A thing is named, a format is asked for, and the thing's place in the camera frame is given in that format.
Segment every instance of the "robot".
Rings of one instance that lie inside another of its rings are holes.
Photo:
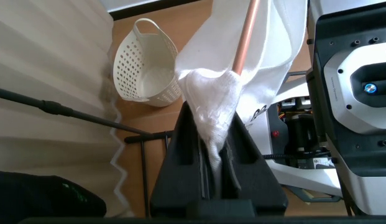
[[[311,70],[283,84],[249,133],[281,184],[386,215],[386,1],[310,1],[307,28]],[[318,149],[329,154],[280,156]]]

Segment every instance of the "beige curtain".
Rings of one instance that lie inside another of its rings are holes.
[[[0,88],[115,120],[113,20],[95,0],[0,0]],[[0,99],[0,170],[59,175],[132,215],[110,128]]]

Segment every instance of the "basket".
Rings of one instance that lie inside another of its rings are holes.
[[[158,34],[141,34],[139,22],[149,22]],[[138,19],[120,44],[114,61],[113,78],[123,100],[152,106],[168,106],[181,90],[175,76],[178,52],[170,38],[150,19]]]

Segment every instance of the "wooden floor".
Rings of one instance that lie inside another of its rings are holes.
[[[155,11],[140,16],[114,22],[113,29],[113,58],[119,44],[131,31],[136,19],[146,17],[155,21],[161,29],[172,39],[177,49],[181,51],[196,30],[211,14],[212,1],[202,0],[177,7]],[[153,27],[139,26],[141,32],[153,32]],[[310,67],[308,47],[303,47],[294,61],[291,72],[307,70]],[[117,107],[122,114],[122,124],[142,129],[148,132],[173,130],[182,99],[165,108],[154,108],[142,103],[119,100]],[[125,131],[119,131],[118,137],[123,139],[131,136]],[[147,159],[147,178],[149,194],[154,188],[163,158],[165,156],[164,143],[156,140],[145,143],[145,156]],[[127,197],[132,211],[137,217],[144,217],[144,195],[142,180],[142,164],[140,156],[140,144],[127,145],[118,164],[127,170],[128,176],[122,192]],[[343,202],[339,203],[311,203],[307,204],[286,190],[289,206],[286,215],[346,215]]]

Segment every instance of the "blue logo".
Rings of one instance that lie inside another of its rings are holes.
[[[377,86],[373,83],[368,83],[364,87],[366,93],[375,93],[377,91]]]

